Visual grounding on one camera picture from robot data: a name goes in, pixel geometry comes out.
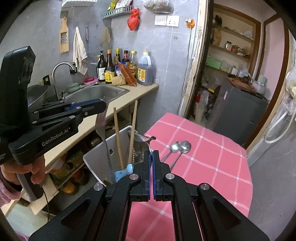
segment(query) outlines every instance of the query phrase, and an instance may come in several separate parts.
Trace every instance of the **plastic bag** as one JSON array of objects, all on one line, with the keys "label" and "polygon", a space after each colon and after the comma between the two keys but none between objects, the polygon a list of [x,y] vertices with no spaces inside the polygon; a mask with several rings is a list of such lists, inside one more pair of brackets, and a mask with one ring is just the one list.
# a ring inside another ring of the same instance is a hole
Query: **plastic bag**
[{"label": "plastic bag", "polygon": [[155,13],[173,13],[170,0],[143,0],[143,5],[146,9]]},{"label": "plastic bag", "polygon": [[213,45],[219,46],[221,43],[221,30],[219,28],[214,28],[214,41]]},{"label": "plastic bag", "polygon": [[124,76],[124,79],[126,80],[126,82],[128,83],[128,85],[130,86],[137,86],[137,80],[136,78],[133,76],[133,74],[131,73],[131,71],[129,70],[128,67],[124,66],[122,63],[118,62],[118,67],[122,73],[122,75]]},{"label": "plastic bag", "polygon": [[208,88],[215,90],[217,86],[222,84],[222,79],[217,78],[216,76],[210,75],[209,76],[209,83],[208,83]]},{"label": "plastic bag", "polygon": [[286,76],[286,90],[293,99],[296,97],[296,66]]},{"label": "plastic bag", "polygon": [[292,99],[290,96],[285,96],[281,102],[282,109],[288,112],[288,115],[292,115],[296,108],[296,99]]},{"label": "plastic bag", "polygon": [[100,38],[100,46],[102,49],[110,49],[111,48],[111,37],[110,37],[110,32],[107,27],[105,27],[102,31],[102,36]]},{"label": "plastic bag", "polygon": [[128,18],[128,27],[131,31],[136,30],[136,28],[138,27],[140,23],[139,15],[140,15],[139,8],[131,10],[131,16]]},{"label": "plastic bag", "polygon": [[222,60],[221,65],[220,65],[220,69],[229,73],[230,70],[230,65],[226,60]]}]

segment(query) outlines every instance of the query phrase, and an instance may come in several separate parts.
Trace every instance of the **sauce bottle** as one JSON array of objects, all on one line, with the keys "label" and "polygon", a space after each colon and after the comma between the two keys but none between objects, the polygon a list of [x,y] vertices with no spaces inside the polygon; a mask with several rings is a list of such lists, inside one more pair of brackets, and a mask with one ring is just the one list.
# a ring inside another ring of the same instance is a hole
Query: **sauce bottle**
[{"label": "sauce bottle", "polygon": [[124,55],[123,55],[123,62],[125,62],[127,64],[127,66],[129,65],[129,58],[128,58],[128,50],[124,51]]},{"label": "sauce bottle", "polygon": [[137,57],[135,53],[136,53],[135,51],[131,51],[131,59],[128,65],[128,68],[130,69],[134,77],[136,77],[136,67],[137,67]]},{"label": "sauce bottle", "polygon": [[117,64],[117,62],[119,62],[119,61],[120,61],[120,48],[117,48],[116,49],[116,55],[114,57],[114,67]]},{"label": "sauce bottle", "polygon": [[99,59],[98,65],[96,67],[96,75],[97,75],[97,78],[99,79],[99,82],[105,82],[104,72],[105,72],[105,68],[107,66],[107,63],[104,59],[103,51],[100,51],[100,52],[101,52],[101,55],[99,56],[100,59]]},{"label": "sauce bottle", "polygon": [[105,74],[106,84],[112,84],[111,78],[114,77],[115,70],[114,70],[114,65],[112,63],[111,49],[107,50],[107,66],[105,68],[104,74]]}]

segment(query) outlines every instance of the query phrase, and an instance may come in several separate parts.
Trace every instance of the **pink sleeve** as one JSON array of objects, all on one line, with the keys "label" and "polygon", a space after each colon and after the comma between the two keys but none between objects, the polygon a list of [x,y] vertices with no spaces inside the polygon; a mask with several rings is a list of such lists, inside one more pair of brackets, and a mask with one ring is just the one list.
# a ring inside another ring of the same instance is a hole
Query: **pink sleeve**
[{"label": "pink sleeve", "polygon": [[13,199],[19,199],[20,192],[15,190],[2,176],[0,171],[0,207],[9,203]]}]

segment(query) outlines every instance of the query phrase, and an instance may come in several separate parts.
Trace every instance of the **bottle label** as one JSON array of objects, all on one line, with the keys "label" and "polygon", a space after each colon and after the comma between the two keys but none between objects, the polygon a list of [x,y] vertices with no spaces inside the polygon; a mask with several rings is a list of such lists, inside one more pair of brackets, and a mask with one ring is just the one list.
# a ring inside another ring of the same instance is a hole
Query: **bottle label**
[{"label": "bottle label", "polygon": [[113,71],[107,71],[105,72],[105,81],[106,83],[111,83],[111,78],[114,77],[114,72]]},{"label": "bottle label", "polygon": [[145,75],[146,75],[146,70],[145,69],[140,69],[138,68],[138,80],[141,81],[141,82],[145,82]]},{"label": "bottle label", "polygon": [[105,80],[105,75],[104,75],[105,67],[104,68],[97,68],[96,70],[97,70],[98,79]]},{"label": "bottle label", "polygon": [[119,58],[118,58],[118,56],[115,56],[115,57],[114,57],[114,65],[116,65],[117,62],[119,62]]},{"label": "bottle label", "polygon": [[132,75],[135,77],[136,76],[136,65],[135,64],[129,64],[128,68],[130,69]]}]

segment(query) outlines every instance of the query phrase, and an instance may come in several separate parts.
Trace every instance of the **kitchen sink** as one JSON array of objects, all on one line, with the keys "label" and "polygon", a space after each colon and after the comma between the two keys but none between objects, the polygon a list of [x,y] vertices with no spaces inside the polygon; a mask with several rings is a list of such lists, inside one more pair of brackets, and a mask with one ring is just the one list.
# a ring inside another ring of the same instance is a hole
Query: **kitchen sink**
[{"label": "kitchen sink", "polygon": [[113,101],[128,92],[129,90],[117,86],[95,83],[66,96],[65,102],[79,103],[95,99],[103,99],[104,97],[110,97],[110,101]]}]

